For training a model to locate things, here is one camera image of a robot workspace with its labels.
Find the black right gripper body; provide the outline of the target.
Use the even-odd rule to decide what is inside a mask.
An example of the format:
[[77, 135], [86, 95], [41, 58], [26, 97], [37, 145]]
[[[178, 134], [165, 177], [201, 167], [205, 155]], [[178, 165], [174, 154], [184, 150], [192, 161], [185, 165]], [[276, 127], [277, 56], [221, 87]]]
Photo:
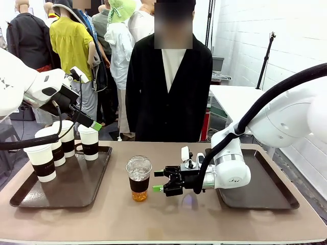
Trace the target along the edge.
[[183, 189], [194, 189], [199, 187], [199, 182], [197, 181], [199, 175], [200, 167], [195, 166], [193, 168], [186, 168], [185, 164], [179, 165], [179, 179], [177, 180], [177, 187], [181, 191]]

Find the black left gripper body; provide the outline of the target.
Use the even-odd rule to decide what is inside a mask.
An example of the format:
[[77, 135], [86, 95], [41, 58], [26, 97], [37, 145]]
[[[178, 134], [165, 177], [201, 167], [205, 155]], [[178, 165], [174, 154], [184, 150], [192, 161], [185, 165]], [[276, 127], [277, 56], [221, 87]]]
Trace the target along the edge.
[[68, 116], [74, 116], [76, 111], [78, 111], [78, 97], [78, 93], [73, 91], [71, 88], [68, 88], [66, 85], [62, 85], [61, 89], [57, 93], [53, 94], [50, 100], [43, 104], [40, 108], [53, 116], [59, 116], [58, 110], [52, 103], [52, 101], [55, 101], [59, 106], [61, 114], [65, 113]]

